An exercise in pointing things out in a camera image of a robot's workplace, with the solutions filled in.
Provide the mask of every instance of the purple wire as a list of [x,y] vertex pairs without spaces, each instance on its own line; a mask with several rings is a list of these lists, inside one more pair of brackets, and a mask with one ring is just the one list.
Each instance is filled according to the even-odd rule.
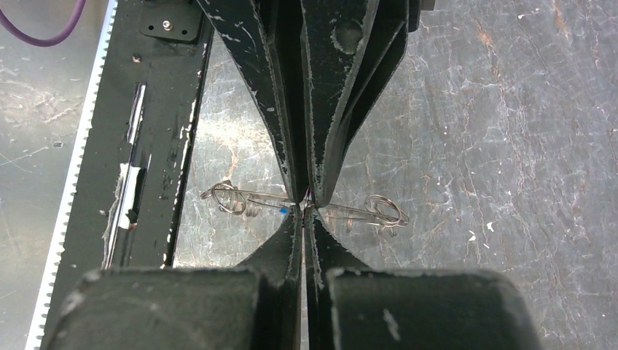
[[7,16],[5,16],[4,13],[2,13],[1,9],[0,9],[0,24],[2,24],[2,26],[5,29],[7,29],[9,33],[13,34],[14,37],[18,38],[19,40],[23,42],[26,42],[34,46],[39,46],[39,47],[50,47],[50,46],[60,44],[66,38],[68,38],[69,35],[71,35],[71,32],[75,29],[75,26],[77,26],[77,22],[79,21],[79,18],[82,16],[82,11],[84,10],[85,4],[86,4],[86,0],[77,0],[77,2],[75,3],[75,8],[73,8],[73,13],[71,14],[71,18],[69,18],[69,21],[66,23],[66,26],[60,33],[58,33],[58,35],[54,36],[51,39],[33,38],[32,36],[29,36],[28,34],[25,34],[24,32],[20,31],[19,29],[17,29],[17,27],[13,25],[13,23],[11,23],[11,21],[7,18]]

